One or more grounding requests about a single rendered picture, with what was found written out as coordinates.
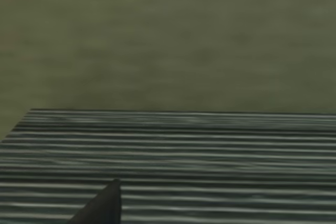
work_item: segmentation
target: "ridged surface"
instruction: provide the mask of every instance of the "ridged surface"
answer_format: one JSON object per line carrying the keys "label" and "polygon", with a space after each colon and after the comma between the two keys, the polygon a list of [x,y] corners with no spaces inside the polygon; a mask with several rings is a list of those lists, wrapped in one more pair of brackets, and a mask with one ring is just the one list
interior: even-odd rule
{"label": "ridged surface", "polygon": [[123,181],[123,223],[336,221],[336,116],[32,110],[0,148],[2,223],[65,223]]}

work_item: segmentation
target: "green background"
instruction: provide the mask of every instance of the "green background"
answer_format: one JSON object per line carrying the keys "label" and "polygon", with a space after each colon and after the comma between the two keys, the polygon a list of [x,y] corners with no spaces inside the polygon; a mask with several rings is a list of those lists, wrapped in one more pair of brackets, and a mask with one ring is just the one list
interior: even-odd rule
{"label": "green background", "polygon": [[30,108],[336,112],[336,0],[1,0],[0,137]]}

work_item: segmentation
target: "corrugated surface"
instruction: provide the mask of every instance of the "corrugated surface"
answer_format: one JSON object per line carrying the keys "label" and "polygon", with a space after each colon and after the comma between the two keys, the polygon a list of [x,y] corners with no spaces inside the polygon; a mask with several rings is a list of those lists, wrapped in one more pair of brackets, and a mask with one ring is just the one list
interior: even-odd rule
{"label": "corrugated surface", "polygon": [[334,115],[32,110],[1,144],[0,220],[65,223],[121,178],[123,223],[335,223],[335,134]]}

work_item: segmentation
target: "dark gray platform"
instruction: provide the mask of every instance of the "dark gray platform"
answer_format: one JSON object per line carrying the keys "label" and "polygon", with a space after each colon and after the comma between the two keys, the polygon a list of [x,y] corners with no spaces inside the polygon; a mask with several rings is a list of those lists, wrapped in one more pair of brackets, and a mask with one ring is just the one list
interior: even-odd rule
{"label": "dark gray platform", "polygon": [[120,178],[125,224],[335,223],[335,154],[335,115],[31,110],[0,220],[65,223]]}

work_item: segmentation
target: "striped surface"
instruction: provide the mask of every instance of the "striped surface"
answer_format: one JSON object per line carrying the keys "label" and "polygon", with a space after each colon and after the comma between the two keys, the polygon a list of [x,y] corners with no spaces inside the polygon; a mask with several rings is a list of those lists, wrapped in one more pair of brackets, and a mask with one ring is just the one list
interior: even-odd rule
{"label": "striped surface", "polygon": [[0,146],[1,221],[65,223],[114,178],[126,224],[336,221],[334,115],[32,110]]}

